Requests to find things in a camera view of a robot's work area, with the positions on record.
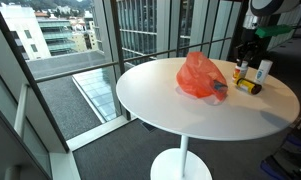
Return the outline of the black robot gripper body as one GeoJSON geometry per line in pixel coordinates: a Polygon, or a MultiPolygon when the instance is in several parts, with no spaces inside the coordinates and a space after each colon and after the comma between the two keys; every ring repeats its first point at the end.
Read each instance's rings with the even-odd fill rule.
{"type": "Polygon", "coordinates": [[[257,60],[262,55],[262,39],[255,34],[256,29],[243,29],[240,44],[235,47],[235,58],[246,61],[248,56],[257,60]]]}

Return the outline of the green clamp on arm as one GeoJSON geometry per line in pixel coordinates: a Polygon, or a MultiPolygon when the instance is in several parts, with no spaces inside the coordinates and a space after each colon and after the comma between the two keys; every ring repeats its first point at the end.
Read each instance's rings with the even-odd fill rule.
{"type": "Polygon", "coordinates": [[[291,26],[288,25],[275,25],[267,27],[259,27],[255,34],[260,38],[277,36],[280,34],[289,33],[292,30],[291,26]]]}

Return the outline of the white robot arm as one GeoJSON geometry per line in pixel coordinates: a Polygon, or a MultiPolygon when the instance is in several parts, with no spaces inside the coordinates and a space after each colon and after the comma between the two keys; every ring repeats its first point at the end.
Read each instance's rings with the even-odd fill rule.
{"type": "Polygon", "coordinates": [[[269,18],[294,10],[301,11],[301,0],[248,0],[248,9],[242,24],[241,43],[234,49],[238,66],[251,61],[259,52],[260,41],[264,38],[286,34],[300,25],[269,25],[269,18]]]}

